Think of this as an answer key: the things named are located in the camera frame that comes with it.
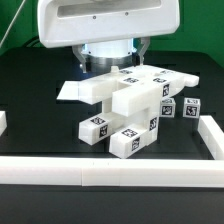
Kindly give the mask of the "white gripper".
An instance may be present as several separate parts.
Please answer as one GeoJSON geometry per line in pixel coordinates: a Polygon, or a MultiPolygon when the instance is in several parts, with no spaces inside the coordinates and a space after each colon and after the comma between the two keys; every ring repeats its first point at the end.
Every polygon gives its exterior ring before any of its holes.
{"type": "Polygon", "coordinates": [[[140,38],[139,65],[148,36],[171,34],[180,24],[179,0],[38,0],[38,32],[47,48],[73,46],[87,72],[81,44],[140,38]]]}

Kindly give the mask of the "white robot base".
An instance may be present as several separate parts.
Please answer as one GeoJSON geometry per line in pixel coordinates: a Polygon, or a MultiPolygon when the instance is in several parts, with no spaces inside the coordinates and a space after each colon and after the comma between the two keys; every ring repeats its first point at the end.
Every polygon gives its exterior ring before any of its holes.
{"type": "Polygon", "coordinates": [[[82,49],[91,70],[130,65],[135,52],[132,39],[85,44],[82,49]]]}

